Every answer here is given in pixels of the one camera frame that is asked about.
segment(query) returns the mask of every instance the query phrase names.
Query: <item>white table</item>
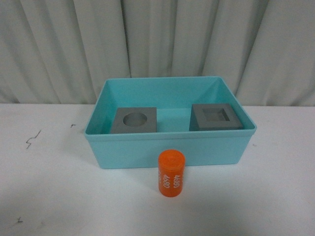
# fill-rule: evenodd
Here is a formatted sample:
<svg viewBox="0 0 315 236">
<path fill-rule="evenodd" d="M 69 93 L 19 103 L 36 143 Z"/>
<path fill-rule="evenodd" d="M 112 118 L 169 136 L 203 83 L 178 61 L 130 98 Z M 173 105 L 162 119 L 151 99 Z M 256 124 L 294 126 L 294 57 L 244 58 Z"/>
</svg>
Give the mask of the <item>white table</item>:
<svg viewBox="0 0 315 236">
<path fill-rule="evenodd" d="M 240 162 L 186 167 L 175 198 L 157 168 L 98 166 L 93 107 L 0 105 L 1 236 L 315 235 L 314 107 L 245 107 L 258 129 Z"/>
</svg>

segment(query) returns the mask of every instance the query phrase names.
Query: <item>orange cylinder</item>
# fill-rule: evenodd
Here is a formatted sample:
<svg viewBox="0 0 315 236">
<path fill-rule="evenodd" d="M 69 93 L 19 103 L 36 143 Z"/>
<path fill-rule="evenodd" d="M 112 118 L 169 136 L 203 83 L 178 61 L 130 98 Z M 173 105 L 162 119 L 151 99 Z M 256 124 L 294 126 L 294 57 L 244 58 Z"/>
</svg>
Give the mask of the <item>orange cylinder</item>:
<svg viewBox="0 0 315 236">
<path fill-rule="evenodd" d="M 176 197 L 183 189 L 185 156 L 177 150 L 163 151 L 158 157 L 158 189 L 164 196 Z"/>
</svg>

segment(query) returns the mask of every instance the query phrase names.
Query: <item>gray block with circular hole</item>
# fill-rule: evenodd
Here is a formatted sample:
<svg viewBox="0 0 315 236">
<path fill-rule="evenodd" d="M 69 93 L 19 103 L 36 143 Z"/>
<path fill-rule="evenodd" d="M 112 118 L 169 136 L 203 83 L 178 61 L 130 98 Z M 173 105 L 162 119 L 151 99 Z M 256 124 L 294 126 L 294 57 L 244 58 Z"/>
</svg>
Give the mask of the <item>gray block with circular hole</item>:
<svg viewBox="0 0 315 236">
<path fill-rule="evenodd" d="M 242 123 L 228 103 L 193 104 L 189 131 L 242 129 Z"/>
<path fill-rule="evenodd" d="M 156 131 L 156 107 L 119 107 L 110 133 L 153 133 Z"/>
</svg>

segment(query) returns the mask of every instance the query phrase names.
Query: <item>circular hole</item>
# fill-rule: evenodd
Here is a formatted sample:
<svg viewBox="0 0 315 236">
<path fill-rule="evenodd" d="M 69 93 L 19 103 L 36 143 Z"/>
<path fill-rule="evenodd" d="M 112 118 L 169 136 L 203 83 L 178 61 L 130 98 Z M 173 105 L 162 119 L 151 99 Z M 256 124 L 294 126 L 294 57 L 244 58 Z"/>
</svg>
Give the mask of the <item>circular hole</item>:
<svg viewBox="0 0 315 236">
<path fill-rule="evenodd" d="M 131 127 L 137 127 L 147 122 L 147 116 L 141 112 L 133 112 L 124 117 L 124 124 Z"/>
</svg>

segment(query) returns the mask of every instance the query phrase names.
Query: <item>square hole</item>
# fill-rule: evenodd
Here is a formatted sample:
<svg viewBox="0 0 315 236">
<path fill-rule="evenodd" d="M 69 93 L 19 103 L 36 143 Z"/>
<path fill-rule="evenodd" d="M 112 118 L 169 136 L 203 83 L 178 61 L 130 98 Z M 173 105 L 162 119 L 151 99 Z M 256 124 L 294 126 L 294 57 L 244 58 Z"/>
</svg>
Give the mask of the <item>square hole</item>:
<svg viewBox="0 0 315 236">
<path fill-rule="evenodd" d="M 203 108 L 202 112 L 207 121 L 230 121 L 223 108 Z"/>
</svg>

